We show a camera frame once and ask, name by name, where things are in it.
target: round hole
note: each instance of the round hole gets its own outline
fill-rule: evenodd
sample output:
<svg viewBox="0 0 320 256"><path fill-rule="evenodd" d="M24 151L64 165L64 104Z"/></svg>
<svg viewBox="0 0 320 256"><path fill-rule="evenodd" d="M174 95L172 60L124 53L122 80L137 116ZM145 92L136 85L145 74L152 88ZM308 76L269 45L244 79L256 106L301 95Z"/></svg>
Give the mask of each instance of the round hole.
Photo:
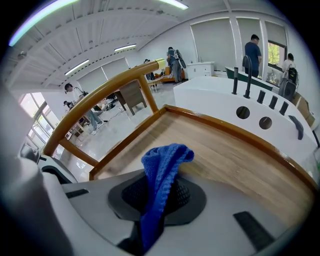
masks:
<svg viewBox="0 0 320 256"><path fill-rule="evenodd" d="M250 110L246 106L240 106L236 110L236 115L238 118L247 119L250 116Z"/></svg>
<svg viewBox="0 0 320 256"><path fill-rule="evenodd" d="M267 130L272 126L272 120L270 117L262 117L259 121L259 126L261 129Z"/></svg>

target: tree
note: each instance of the tree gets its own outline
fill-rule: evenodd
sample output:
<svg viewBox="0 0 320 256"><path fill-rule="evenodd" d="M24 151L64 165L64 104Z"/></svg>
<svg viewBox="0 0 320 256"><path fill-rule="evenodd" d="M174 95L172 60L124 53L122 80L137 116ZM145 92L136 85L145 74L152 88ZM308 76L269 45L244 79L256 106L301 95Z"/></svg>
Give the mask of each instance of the tree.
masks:
<svg viewBox="0 0 320 256"><path fill-rule="evenodd" d="M279 46L273 43L268 43L268 62L270 64L278 65L280 61Z"/></svg>

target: fluorescent light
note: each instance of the fluorescent light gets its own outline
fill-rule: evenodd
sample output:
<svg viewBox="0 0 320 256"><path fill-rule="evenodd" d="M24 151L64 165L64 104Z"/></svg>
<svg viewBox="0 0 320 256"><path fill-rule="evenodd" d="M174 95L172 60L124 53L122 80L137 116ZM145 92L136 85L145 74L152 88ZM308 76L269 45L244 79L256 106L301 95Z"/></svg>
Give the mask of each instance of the fluorescent light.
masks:
<svg viewBox="0 0 320 256"><path fill-rule="evenodd" d="M183 4L183 3L180 3L180 2L178 2L176 0L159 0L159 1L167 3L169 5L173 5L175 7L178 7L180 9L182 9L182 10L186 10L186 9L189 8L189 6L187 6L187 5Z"/></svg>
<svg viewBox="0 0 320 256"><path fill-rule="evenodd" d="M86 64L86 63L88 63L89 62L89 60L87 59L86 61L84 61L84 62L82 62L82 63L80 63L78 66L75 66L73 69L71 69L71 70L69 70L67 73L65 73L64 75L69 75L72 71L75 71L77 68L79 68L80 66L82 66L82 65L84 65L84 64Z"/></svg>
<svg viewBox="0 0 320 256"><path fill-rule="evenodd" d="M127 46L123 46L123 47L120 47L120 48L117 48L117 49L114 49L114 51L120 51L120 50L123 50L123 49L127 49L127 48L131 48L131 47L135 47L137 44L131 44L131 45L127 45Z"/></svg>
<svg viewBox="0 0 320 256"><path fill-rule="evenodd" d="M14 33L13 37L9 41L9 46L14 46L18 40L25 34L29 29L31 29L36 23L42 20L44 17L48 16L49 14L53 13L54 11L58 10L61 7L64 7L68 4L74 3L78 0L57 0L40 11L38 11L35 15L31 16L27 19Z"/></svg>

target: white cabinet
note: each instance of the white cabinet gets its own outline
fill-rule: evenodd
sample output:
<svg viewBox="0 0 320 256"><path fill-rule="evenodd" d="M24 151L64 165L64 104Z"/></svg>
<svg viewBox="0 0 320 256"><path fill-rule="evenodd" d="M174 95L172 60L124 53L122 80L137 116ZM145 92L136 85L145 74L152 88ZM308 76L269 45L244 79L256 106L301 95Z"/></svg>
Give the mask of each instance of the white cabinet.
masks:
<svg viewBox="0 0 320 256"><path fill-rule="evenodd" d="M212 77L214 74L214 62L197 62L186 65L188 79L196 77Z"/></svg>

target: man in blue shirt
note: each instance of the man in blue shirt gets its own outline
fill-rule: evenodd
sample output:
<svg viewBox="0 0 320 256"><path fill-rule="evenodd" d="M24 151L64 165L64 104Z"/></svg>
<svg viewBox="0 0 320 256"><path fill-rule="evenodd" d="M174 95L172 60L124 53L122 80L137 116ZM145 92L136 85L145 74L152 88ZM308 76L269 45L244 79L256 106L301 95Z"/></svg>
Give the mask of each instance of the man in blue shirt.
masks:
<svg viewBox="0 0 320 256"><path fill-rule="evenodd" d="M181 83L182 82L182 77L181 77L181 66L179 63L179 60L175 58L175 50L172 47L169 47L168 53L167 53L167 61L172 69L175 84Z"/></svg>
<svg viewBox="0 0 320 256"><path fill-rule="evenodd" d="M256 34L253 34L251 36L251 41L247 42L244 50L245 55L248 55L251 59L252 63L252 76L258 77L259 75L259 65L262 61L260 48L258 46L259 43L259 37ZM245 73L249 73L249 63L246 61L246 59L243 59L242 66L245 68Z"/></svg>

